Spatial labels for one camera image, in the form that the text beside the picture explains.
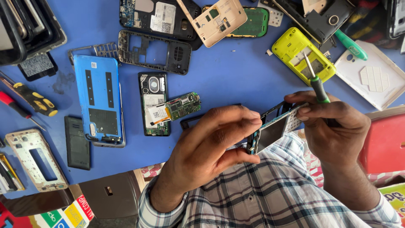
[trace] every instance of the checkered shirt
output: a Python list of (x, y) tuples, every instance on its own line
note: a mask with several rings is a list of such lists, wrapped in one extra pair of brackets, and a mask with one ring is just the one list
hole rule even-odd
[(157, 212), (149, 193), (139, 199), (137, 227), (401, 227), (386, 199), (369, 211), (351, 211), (315, 185), (303, 158), (303, 141), (290, 133), (259, 154), (260, 163), (235, 165), (184, 194), (169, 213)]

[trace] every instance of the shirt sleeve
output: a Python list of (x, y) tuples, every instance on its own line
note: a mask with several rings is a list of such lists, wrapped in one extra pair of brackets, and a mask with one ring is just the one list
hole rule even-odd
[(401, 218), (394, 210), (391, 204), (380, 192), (380, 201), (378, 205), (368, 211), (353, 211), (361, 220), (371, 227), (398, 227), (401, 226)]
[(136, 227), (139, 228), (171, 228), (182, 221), (187, 206), (188, 192), (186, 192), (181, 203), (171, 212), (161, 213), (156, 211), (150, 203), (149, 193), (158, 178), (153, 178), (145, 186), (138, 201), (138, 219)]

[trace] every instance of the red stool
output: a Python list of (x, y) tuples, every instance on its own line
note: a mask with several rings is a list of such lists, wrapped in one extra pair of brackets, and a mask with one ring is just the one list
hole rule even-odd
[(405, 107), (366, 114), (371, 118), (359, 160), (367, 174), (405, 170)]

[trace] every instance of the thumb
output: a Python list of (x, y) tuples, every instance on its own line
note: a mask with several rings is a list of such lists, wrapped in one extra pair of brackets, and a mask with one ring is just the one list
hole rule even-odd
[(217, 162), (217, 169), (222, 172), (223, 170), (242, 162), (259, 164), (260, 157), (258, 155), (247, 154), (245, 148), (231, 149), (225, 151), (225, 153), (220, 157)]

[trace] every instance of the blue table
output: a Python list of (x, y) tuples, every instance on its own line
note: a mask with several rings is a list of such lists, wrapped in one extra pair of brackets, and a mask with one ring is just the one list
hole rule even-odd
[[(27, 82), (17, 67), (6, 66), (0, 70), (16, 82), (26, 83), (33, 90), (48, 97), (58, 107), (59, 113), (54, 117), (33, 113), (33, 119), (47, 129), (47, 132), (42, 131), (42, 134), (68, 182), (77, 184), (167, 161), (182, 132), (180, 121), (171, 123), (170, 137), (144, 136), (137, 75), (139, 72), (151, 70), (123, 64), (119, 68), (119, 78), (123, 97), (126, 147), (116, 149), (92, 146), (90, 171), (67, 166), (64, 116), (81, 116), (75, 73), (70, 66), (67, 51), (112, 41), (117, 43), (118, 32), (122, 27), (119, 24), (118, 0), (48, 1), (68, 37), (67, 44), (51, 51), (59, 66), (57, 74)], [(195, 0), (195, 2), (203, 6), (213, 4), (216, 0)], [(257, 5), (248, 0), (241, 0), (241, 3), (247, 6)], [(265, 51), (287, 30), (290, 21), (289, 17), (284, 16), (280, 27), (269, 26), (267, 34), (261, 38), (223, 39), (211, 48), (202, 46), (194, 51), (187, 75), (167, 74), (169, 98), (176, 98), (192, 91), (197, 92), (201, 97), (202, 109), (187, 116), (189, 118), (203, 114), (213, 107), (235, 103), (242, 103), (249, 109), (261, 113), (281, 102), (286, 94), (309, 90), (310, 88), (275, 55), (265, 54)], [(332, 61), (336, 61), (344, 51), (339, 42), (338, 48), (330, 51)], [(401, 56), (398, 50), (382, 51), (405, 70), (405, 56)], [(165, 56), (164, 51), (157, 49), (148, 51), (148, 55), (154, 52), (157, 58), (160, 58), (160, 55)], [(362, 113), (376, 111), (369, 102), (337, 76), (329, 79), (324, 87), (326, 91)], [(2, 83), (0, 90), (8, 93), (28, 110), (33, 110)], [(391, 107), (404, 103), (405, 95), (402, 95)], [(0, 108), (1, 138), (10, 132), (37, 128), (34, 123), (17, 116), (14, 110), (4, 104), (0, 104)], [(5, 196), (17, 198), (38, 193), (11, 148), (6, 147), (1, 151), (6, 153), (26, 187), (25, 191), (8, 193)]]

